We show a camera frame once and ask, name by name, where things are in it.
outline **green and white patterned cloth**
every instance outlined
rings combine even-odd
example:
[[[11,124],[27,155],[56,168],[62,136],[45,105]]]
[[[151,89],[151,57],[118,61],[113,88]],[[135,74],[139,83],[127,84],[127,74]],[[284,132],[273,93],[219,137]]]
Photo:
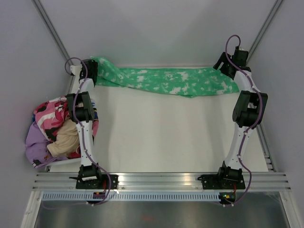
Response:
[[[107,59],[98,62],[97,85],[129,87],[185,97],[238,92],[233,80],[211,67],[205,68],[117,68]]]

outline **white cable tray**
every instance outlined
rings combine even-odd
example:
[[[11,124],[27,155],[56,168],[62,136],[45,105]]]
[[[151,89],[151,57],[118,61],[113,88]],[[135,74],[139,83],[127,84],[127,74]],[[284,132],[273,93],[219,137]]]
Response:
[[[93,192],[45,191],[43,201],[100,201]],[[110,192],[110,201],[219,201],[218,192]]]

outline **white wall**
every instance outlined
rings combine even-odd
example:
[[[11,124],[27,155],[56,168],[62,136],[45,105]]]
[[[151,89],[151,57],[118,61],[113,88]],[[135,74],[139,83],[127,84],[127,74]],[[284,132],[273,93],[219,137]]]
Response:
[[[286,172],[304,215],[304,1],[283,3],[249,65],[255,83],[268,93],[263,119],[270,150]]]
[[[213,65],[232,34],[250,48],[274,2],[42,0],[71,56],[120,66]]]
[[[1,227],[20,227],[35,176],[24,141],[33,109],[65,92],[63,64],[32,2],[0,1]]]

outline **purple cloth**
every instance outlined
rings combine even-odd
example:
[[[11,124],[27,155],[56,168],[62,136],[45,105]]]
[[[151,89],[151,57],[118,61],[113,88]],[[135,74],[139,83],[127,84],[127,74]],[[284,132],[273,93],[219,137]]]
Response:
[[[51,162],[67,160],[67,157],[53,158],[47,150],[49,141],[42,134],[36,122],[29,128],[27,139],[25,140],[25,155],[29,162],[37,169],[48,165]]]

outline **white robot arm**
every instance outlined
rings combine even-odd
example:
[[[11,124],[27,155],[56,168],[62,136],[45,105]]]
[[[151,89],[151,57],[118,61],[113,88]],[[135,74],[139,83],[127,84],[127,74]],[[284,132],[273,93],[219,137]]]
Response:
[[[91,59],[81,60],[81,66],[71,66],[72,75],[79,75],[80,87],[76,94],[68,94],[67,104],[70,118],[78,130],[81,166],[76,178],[76,189],[116,189],[111,180],[118,180],[117,175],[108,174],[98,165],[93,145],[94,110],[89,92],[97,82],[98,63]]]
[[[203,189],[245,189],[242,168],[249,170],[242,162],[244,152],[252,132],[262,121],[268,99],[267,94],[261,93],[254,84],[251,70],[246,66],[247,57],[248,51],[237,46],[233,56],[223,52],[213,67],[218,69],[222,64],[220,71],[236,82],[240,95],[232,115],[235,130],[229,153],[217,174],[204,174],[198,178]]]

